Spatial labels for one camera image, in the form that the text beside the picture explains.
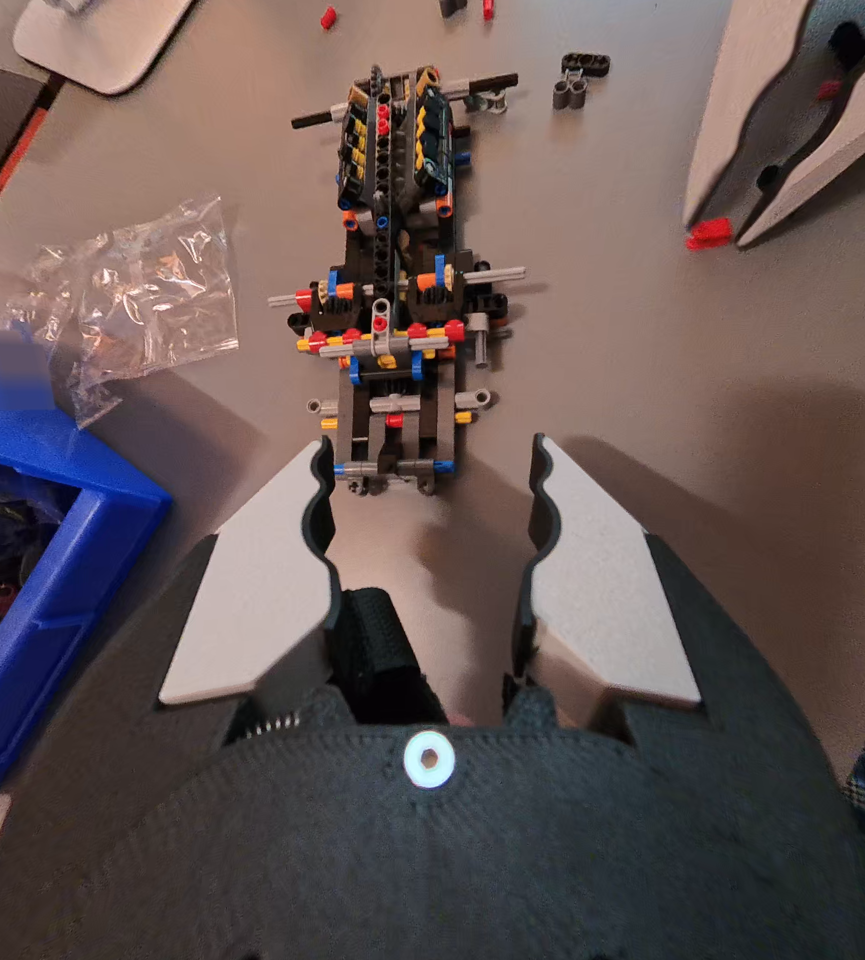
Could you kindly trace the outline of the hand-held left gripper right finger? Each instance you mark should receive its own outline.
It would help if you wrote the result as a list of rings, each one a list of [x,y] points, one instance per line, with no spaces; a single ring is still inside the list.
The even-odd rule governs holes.
[[[512,674],[563,711],[617,700],[690,711],[702,695],[647,530],[555,441],[534,436]]]

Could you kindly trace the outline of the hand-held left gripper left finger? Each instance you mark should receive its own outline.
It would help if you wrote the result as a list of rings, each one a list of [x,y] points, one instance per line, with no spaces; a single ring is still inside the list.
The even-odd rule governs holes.
[[[249,696],[298,706],[332,669],[342,606],[329,438],[306,445],[219,529],[159,694],[165,706]]]

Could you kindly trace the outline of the red lego cube connector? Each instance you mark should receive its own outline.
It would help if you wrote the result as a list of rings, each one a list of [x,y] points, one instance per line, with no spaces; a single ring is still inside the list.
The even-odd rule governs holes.
[[[689,251],[704,251],[733,242],[734,229],[730,218],[720,217],[697,222],[689,228],[684,245]]]

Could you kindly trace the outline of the large lego vehicle model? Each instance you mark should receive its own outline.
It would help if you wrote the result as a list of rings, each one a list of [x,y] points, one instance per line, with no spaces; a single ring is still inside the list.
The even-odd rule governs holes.
[[[338,370],[337,398],[307,409],[355,495],[392,482],[433,495],[456,472],[458,429],[492,403],[487,388],[462,389],[463,359],[489,368],[509,320],[496,287],[525,269],[493,269],[461,247],[456,184],[471,163],[470,130],[454,104],[500,114],[518,83],[517,73],[445,81],[433,64],[391,74],[374,65],[344,101],[291,121],[338,126],[344,260],[269,305],[292,307],[299,354]]]

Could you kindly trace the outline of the blue plastic storage bin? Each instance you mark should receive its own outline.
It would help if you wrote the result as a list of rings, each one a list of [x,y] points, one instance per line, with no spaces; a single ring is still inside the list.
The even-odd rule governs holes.
[[[0,624],[0,784],[172,499],[55,406],[42,348],[0,330],[0,465],[79,496]]]

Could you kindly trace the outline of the clear plastic bag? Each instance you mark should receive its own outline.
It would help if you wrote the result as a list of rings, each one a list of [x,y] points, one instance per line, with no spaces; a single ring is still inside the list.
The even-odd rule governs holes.
[[[219,194],[148,222],[40,246],[2,323],[41,347],[54,395],[87,429],[122,402],[113,386],[239,347]]]

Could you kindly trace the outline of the white stand base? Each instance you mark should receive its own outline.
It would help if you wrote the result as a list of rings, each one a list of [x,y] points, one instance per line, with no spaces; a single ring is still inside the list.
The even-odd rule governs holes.
[[[12,42],[33,66],[103,96],[133,89],[186,17],[192,1],[92,1],[72,16],[30,1]]]

